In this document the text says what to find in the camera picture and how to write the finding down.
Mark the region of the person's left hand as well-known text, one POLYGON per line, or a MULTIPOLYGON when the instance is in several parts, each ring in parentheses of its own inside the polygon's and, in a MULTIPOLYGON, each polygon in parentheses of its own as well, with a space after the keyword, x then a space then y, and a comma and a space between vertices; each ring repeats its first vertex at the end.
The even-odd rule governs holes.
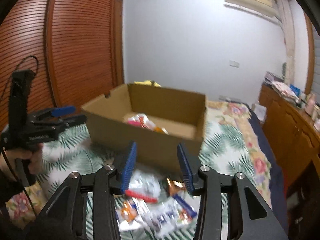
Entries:
MULTIPOLYGON (((42 149, 43 144, 37 145, 37 151, 31 152, 28 150, 24 150, 22 148, 17 148, 14 150, 4 150, 5 155, 7 156, 7 159, 12 166, 13 171, 15 172, 16 176, 18 176, 17 170, 16 170, 16 159, 24 159, 29 160, 30 164, 28 165, 29 172, 33 175, 36 175, 41 172, 42 170, 42 149)), ((8 167, 3 154, 1 154, 1 171, 5 174, 5 176, 9 177, 12 180, 14 179, 14 176, 12 175, 10 168, 8 167)))

